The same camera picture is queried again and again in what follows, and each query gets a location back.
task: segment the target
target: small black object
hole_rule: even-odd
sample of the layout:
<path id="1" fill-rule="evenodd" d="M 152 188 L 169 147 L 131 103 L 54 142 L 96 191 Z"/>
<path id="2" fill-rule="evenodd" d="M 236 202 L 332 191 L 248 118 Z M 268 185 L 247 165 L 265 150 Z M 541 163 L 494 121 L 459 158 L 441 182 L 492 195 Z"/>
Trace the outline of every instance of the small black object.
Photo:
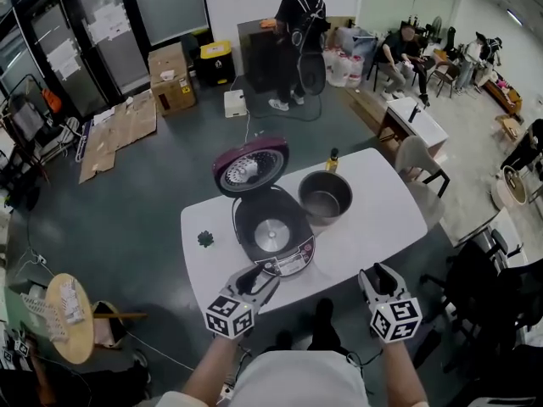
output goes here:
<path id="1" fill-rule="evenodd" d="M 409 123 L 411 124 L 413 122 L 413 120 L 415 119 L 415 115 L 417 113 L 420 113 L 421 109 L 418 107 L 418 105 L 415 106 L 415 108 L 413 109 L 413 111 L 411 112 L 411 116 L 409 116 Z"/>
<path id="2" fill-rule="evenodd" d="M 200 232 L 198 234 L 198 244 L 208 248 L 211 244 L 213 244 L 213 234 L 211 234 L 209 231 Z"/>

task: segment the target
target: sitting person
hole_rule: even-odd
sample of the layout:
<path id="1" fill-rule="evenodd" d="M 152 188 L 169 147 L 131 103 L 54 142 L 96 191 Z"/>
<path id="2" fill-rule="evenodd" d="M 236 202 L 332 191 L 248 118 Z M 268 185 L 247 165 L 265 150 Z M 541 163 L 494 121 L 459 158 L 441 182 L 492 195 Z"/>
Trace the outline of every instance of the sitting person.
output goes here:
<path id="1" fill-rule="evenodd" d="M 411 62 L 406 54 L 406 46 L 413 37 L 415 37 L 415 27 L 403 25 L 399 31 L 388 35 L 377 51 L 375 58 L 379 70 L 392 79 L 392 83 L 381 92 L 381 96 L 387 101 L 405 96 L 401 89 L 406 85 L 406 76 L 411 74 L 411 69 L 403 62 Z"/>
<path id="2" fill-rule="evenodd" d="M 510 166 L 520 171 L 534 161 L 543 151 L 543 119 L 536 119 L 515 147 L 511 155 L 501 164 L 501 169 Z"/>
<path id="3" fill-rule="evenodd" d="M 413 63 L 413 70 L 418 74 L 418 86 L 421 91 L 419 98 L 421 98 L 426 107 L 430 105 L 428 93 L 426 92 L 428 71 L 435 66 L 433 57 L 423 56 L 424 49 L 427 46 L 428 39 L 420 35 L 415 35 L 413 41 L 408 42 L 406 46 L 407 57 Z"/>

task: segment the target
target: desk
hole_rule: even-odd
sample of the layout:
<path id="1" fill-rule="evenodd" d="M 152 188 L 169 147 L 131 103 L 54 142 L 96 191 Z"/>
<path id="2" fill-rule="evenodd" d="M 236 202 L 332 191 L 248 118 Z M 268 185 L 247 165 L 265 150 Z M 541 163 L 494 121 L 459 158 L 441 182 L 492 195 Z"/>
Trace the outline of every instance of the desk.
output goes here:
<path id="1" fill-rule="evenodd" d="M 79 304 L 85 316 L 85 320 L 74 325 L 64 322 L 64 327 L 68 332 L 66 342 L 53 342 L 54 347 L 62 357 L 74 365 L 79 365 L 91 357 L 94 350 L 94 319 L 92 317 L 91 303 L 88 301 L 87 294 L 81 284 L 68 274 L 62 273 L 56 275 L 48 286 L 45 294 L 45 301 L 56 307 L 59 317 L 64 319 L 64 311 L 60 297 L 60 285 L 74 280 L 76 284 L 77 297 Z"/>
<path id="2" fill-rule="evenodd" d="M 419 136 L 424 140 L 430 155 L 435 157 L 449 136 L 426 110 L 421 110 L 413 122 L 409 122 L 416 105 L 417 101 L 411 97 L 388 101 L 386 115 L 377 137 L 381 136 L 385 128 L 390 128 L 401 140 L 408 136 Z"/>
<path id="3" fill-rule="evenodd" d="M 301 180 L 324 164 L 283 176 L 277 184 L 298 199 Z M 338 173 L 353 192 L 349 210 L 316 237 L 316 252 L 300 273 L 285 277 L 261 313 L 281 308 L 333 287 L 410 246 L 428 232 L 406 185 L 375 149 L 339 159 Z M 183 253 L 194 295 L 207 308 L 237 270 L 251 266 L 232 227 L 232 199 L 213 198 L 181 212 Z M 208 248 L 199 246 L 201 231 L 213 234 Z"/>

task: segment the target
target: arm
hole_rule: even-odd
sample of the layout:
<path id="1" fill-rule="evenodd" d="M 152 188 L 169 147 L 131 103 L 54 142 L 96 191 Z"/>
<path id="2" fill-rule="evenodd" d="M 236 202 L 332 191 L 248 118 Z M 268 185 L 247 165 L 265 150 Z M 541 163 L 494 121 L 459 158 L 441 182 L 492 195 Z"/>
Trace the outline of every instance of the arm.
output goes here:
<path id="1" fill-rule="evenodd" d="M 51 405 L 57 402 L 54 396 L 54 391 L 49 384 L 48 377 L 43 369 L 42 362 L 35 356 L 35 352 L 31 350 L 31 362 L 34 366 L 34 372 L 38 382 L 37 396 L 40 399 L 40 403 L 43 405 Z"/>
<path id="2" fill-rule="evenodd" d="M 428 402 L 423 385 L 403 342 L 382 343 L 389 407 L 413 407 Z"/>
<path id="3" fill-rule="evenodd" d="M 215 406 L 221 395 L 222 385 L 232 369 L 237 347 L 236 340 L 217 336 L 182 392 L 199 399 L 209 407 Z"/>

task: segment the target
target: cardboard box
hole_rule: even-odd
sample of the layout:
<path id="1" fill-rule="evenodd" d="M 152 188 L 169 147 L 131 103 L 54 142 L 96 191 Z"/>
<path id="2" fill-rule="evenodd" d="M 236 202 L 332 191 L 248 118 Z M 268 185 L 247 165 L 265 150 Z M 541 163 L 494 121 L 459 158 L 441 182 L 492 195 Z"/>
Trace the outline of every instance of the cardboard box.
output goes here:
<path id="1" fill-rule="evenodd" d="M 196 103 L 181 43 L 149 53 L 151 92 L 163 116 L 187 109 Z"/>

